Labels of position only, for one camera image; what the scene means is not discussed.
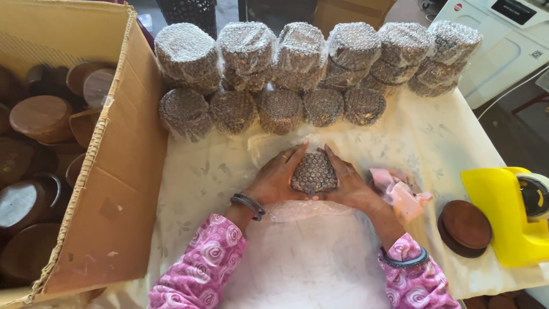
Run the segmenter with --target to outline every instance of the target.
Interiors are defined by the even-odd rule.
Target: bracelet
[[[239,192],[239,193],[236,193],[234,195],[235,197],[240,197],[240,198],[245,198],[246,200],[254,203],[256,206],[259,207],[259,214],[264,216],[267,212],[265,212],[265,208],[263,208],[263,205],[259,204],[259,202],[257,202],[255,199],[249,197],[248,195],[242,193],[242,192]]]
[[[233,196],[233,197],[231,197],[231,203],[234,203],[234,202],[239,202],[239,203],[242,203],[242,204],[246,205],[255,214],[255,216],[252,219],[255,220],[255,221],[261,221],[261,214],[259,213],[259,211],[257,211],[257,209],[255,209],[255,207],[252,206],[250,203],[248,203],[246,200],[243,200],[240,197]]]
[[[390,258],[387,255],[387,252],[385,252],[385,250],[383,250],[383,248],[382,248],[383,259],[385,260],[387,265],[389,265],[393,268],[405,269],[405,268],[413,268],[413,267],[416,267],[416,266],[420,266],[420,265],[423,265],[423,264],[426,264],[427,262],[429,262],[429,253],[427,253],[427,250],[425,250],[424,247],[420,246],[420,248],[421,248],[421,254],[419,255],[419,257],[417,257],[413,260],[410,260],[410,261],[406,261],[406,262],[393,260],[392,258]]]

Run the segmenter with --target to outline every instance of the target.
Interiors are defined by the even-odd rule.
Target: floor
[[[155,0],[129,1],[138,14],[151,15],[153,36],[166,25]],[[248,14],[250,19],[265,22],[275,33],[285,23],[312,20],[316,8],[316,0],[277,0],[278,5],[274,6],[265,5],[267,1],[273,0],[248,0]],[[423,0],[397,0],[385,21],[417,22],[429,26],[429,20],[434,18],[434,15],[429,14],[439,11],[441,5],[431,4],[427,9],[422,9],[422,3]],[[238,21],[237,0],[217,0],[216,18],[218,33],[225,24]],[[534,173],[549,175],[549,161],[546,160],[546,154],[549,153],[549,115],[545,112],[549,102],[537,103],[517,115],[511,115],[512,109],[543,92],[534,81],[501,99],[488,110],[480,123],[508,166],[524,167]],[[476,115],[489,104],[475,110]]]

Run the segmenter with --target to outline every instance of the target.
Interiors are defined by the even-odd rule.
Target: white tablecloth
[[[444,270],[455,298],[549,284],[546,264],[504,268],[491,247],[480,258],[467,259],[442,243],[436,228],[442,207],[468,200],[460,172],[505,164],[458,90],[439,98],[405,91],[389,100],[382,119],[370,127],[303,124],[287,136],[267,136],[256,127],[239,136],[213,132],[194,144],[170,138],[148,275],[109,289],[94,306],[145,308],[151,285],[183,254],[204,218],[223,213],[232,194],[252,181],[255,164],[304,136],[328,142],[361,173],[371,166],[400,168],[434,195],[424,215],[405,228]],[[247,237],[250,246],[221,308],[389,307],[376,261],[379,243],[362,213],[252,222]]]

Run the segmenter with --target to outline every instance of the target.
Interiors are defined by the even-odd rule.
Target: black perforated container
[[[217,40],[215,0],[156,0],[168,25],[191,23]]]

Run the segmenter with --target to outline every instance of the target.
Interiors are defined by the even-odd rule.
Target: white machine
[[[451,20],[483,36],[458,85],[474,109],[549,62],[545,0],[449,0],[436,20]]]

